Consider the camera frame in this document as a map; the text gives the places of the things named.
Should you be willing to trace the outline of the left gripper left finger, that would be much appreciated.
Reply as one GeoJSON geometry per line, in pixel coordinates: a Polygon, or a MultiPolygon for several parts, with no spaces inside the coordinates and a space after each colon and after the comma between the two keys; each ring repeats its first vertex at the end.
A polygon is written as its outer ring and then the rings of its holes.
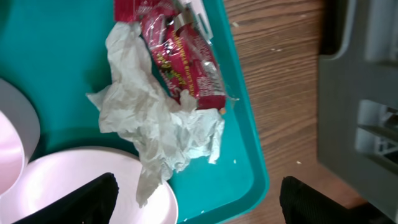
{"type": "Polygon", "coordinates": [[[119,187],[112,173],[104,173],[72,193],[14,224],[107,224],[119,187]]]}

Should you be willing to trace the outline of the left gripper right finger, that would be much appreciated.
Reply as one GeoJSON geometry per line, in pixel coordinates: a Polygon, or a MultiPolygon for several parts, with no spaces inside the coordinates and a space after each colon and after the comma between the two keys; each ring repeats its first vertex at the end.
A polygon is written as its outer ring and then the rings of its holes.
{"type": "Polygon", "coordinates": [[[286,224],[393,224],[370,203],[348,209],[292,176],[281,183],[280,206],[286,224]]]}

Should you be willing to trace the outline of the large pink plate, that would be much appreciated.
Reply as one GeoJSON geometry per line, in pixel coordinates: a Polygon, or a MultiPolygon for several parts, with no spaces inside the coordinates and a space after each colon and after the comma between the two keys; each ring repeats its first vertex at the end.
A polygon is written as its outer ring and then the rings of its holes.
{"type": "Polygon", "coordinates": [[[56,152],[29,163],[18,182],[1,197],[1,223],[14,223],[110,172],[119,194],[111,223],[176,223],[178,203],[164,183],[140,207],[136,201],[142,164],[128,152],[86,147],[56,152]]]}

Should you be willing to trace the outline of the white tissue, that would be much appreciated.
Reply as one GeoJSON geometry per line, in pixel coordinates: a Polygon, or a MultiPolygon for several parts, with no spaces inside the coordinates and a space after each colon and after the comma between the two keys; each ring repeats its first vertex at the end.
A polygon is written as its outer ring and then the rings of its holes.
{"type": "Polygon", "coordinates": [[[198,110],[187,90],[177,103],[152,74],[152,59],[136,22],[118,22],[106,38],[112,83],[87,94],[102,133],[134,144],[142,164],[136,201],[147,204],[159,185],[192,159],[216,164],[225,121],[217,109],[198,110]]]}

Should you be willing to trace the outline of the red snack wrapper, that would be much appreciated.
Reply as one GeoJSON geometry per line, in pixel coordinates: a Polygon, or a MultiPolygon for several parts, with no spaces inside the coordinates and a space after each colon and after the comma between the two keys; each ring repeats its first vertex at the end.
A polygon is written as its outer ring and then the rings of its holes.
{"type": "Polygon", "coordinates": [[[181,92],[187,90],[199,110],[225,107],[220,67],[188,6],[173,0],[115,0],[114,18],[140,23],[142,37],[175,101],[180,102],[181,92]]]}

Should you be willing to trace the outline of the white plastic fork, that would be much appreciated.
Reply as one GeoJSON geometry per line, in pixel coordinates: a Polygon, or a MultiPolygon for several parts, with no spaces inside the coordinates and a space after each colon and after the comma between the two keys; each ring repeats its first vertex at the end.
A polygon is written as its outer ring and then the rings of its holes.
{"type": "Polygon", "coordinates": [[[196,22],[202,35],[207,39],[211,40],[213,38],[212,29],[206,9],[202,0],[183,0],[183,3],[187,5],[195,15],[196,22]]]}

